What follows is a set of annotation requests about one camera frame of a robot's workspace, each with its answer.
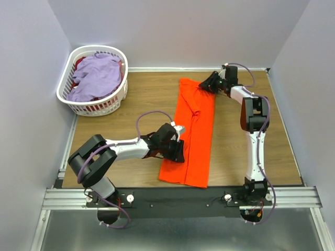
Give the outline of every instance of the robotic arm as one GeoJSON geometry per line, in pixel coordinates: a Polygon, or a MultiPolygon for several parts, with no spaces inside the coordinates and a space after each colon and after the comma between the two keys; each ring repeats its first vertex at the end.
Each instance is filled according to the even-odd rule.
{"type": "Polygon", "coordinates": [[[228,64],[222,66],[220,73],[213,72],[199,87],[217,94],[223,91],[228,97],[241,105],[240,124],[247,136],[248,168],[243,185],[244,197],[258,200],[265,198],[267,180],[264,170],[264,139],[269,127],[266,97],[255,95],[245,86],[238,84],[238,68],[228,64]]]}
{"type": "Polygon", "coordinates": [[[184,141],[180,139],[184,131],[183,126],[171,122],[162,125],[157,132],[133,140],[105,140],[97,134],[73,153],[68,163],[84,188],[91,187],[106,199],[116,191],[116,188],[104,175],[116,161],[155,157],[161,154],[163,158],[171,161],[184,162],[184,141]],[[93,160],[93,155],[96,154],[98,158],[93,160]]]}

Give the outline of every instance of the laundry basket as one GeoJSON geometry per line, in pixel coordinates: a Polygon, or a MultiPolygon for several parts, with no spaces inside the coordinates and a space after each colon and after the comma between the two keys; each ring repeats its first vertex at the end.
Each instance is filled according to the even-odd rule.
{"type": "Polygon", "coordinates": [[[69,56],[62,77],[57,87],[58,99],[69,105],[78,115],[87,117],[104,116],[112,113],[121,105],[121,100],[126,98],[128,90],[128,62],[126,56],[118,49],[105,45],[86,45],[75,49],[69,56]],[[108,53],[118,56],[121,59],[121,72],[123,79],[120,86],[108,97],[101,100],[90,102],[73,102],[66,100],[66,96],[71,91],[72,76],[74,73],[75,63],[83,56],[90,56],[94,53],[108,53]]]}

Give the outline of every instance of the metal floor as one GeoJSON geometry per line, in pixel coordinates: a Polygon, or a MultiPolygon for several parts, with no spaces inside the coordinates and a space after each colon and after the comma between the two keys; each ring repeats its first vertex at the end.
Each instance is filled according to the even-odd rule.
{"type": "Polygon", "coordinates": [[[51,211],[42,249],[78,251],[323,250],[309,208],[276,209],[264,224],[236,218],[134,219],[99,226],[94,210],[51,211]]]}

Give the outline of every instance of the wooden board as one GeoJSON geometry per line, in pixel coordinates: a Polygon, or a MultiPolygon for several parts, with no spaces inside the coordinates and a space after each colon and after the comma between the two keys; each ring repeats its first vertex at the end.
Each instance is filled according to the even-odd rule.
{"type": "MultiPolygon", "coordinates": [[[[265,138],[265,171],[275,185],[301,184],[301,179],[283,127],[265,72],[254,72],[256,87],[249,90],[267,96],[271,103],[270,127],[265,138]]],[[[79,117],[71,153],[92,135],[106,139],[133,139],[135,121],[139,115],[151,110],[163,110],[174,115],[181,77],[203,81],[210,72],[150,72],[129,73],[127,98],[114,113],[103,117],[79,117]]],[[[248,72],[239,72],[239,83],[252,82],[248,72]]],[[[211,147],[209,186],[242,185],[247,170],[247,141],[240,128],[241,106],[237,101],[217,95],[215,122],[211,147]]],[[[168,119],[165,115],[147,115],[140,120],[141,134],[156,131],[168,119]]],[[[161,159],[127,159],[116,162],[107,177],[117,187],[168,187],[180,186],[158,180],[161,159]]],[[[63,188],[78,188],[76,176],[67,167],[63,188]]]]}

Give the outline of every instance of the wooden table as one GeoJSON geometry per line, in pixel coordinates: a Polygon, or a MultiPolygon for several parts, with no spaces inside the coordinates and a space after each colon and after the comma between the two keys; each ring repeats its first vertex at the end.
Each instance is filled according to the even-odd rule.
{"type": "MultiPolygon", "coordinates": [[[[285,133],[281,117],[265,72],[254,72],[256,87],[249,90],[267,96],[271,103],[270,126],[265,137],[265,172],[275,185],[300,185],[302,183],[285,133]]],[[[163,110],[174,115],[181,77],[203,81],[210,72],[150,72],[129,73],[127,98],[121,107],[103,117],[79,117],[71,153],[92,135],[101,134],[106,139],[133,139],[135,121],[139,115],[151,110],[163,110]]],[[[248,85],[252,79],[248,72],[239,72],[239,83],[248,85]]],[[[240,104],[228,97],[217,95],[209,186],[242,185],[247,171],[247,141],[240,128],[240,104]]],[[[156,131],[168,119],[165,115],[147,115],[140,120],[141,134],[156,131]]],[[[158,180],[161,159],[127,159],[116,162],[107,177],[117,187],[170,187],[181,186],[158,180]]],[[[63,188],[80,188],[76,176],[67,167],[63,188]]]]}

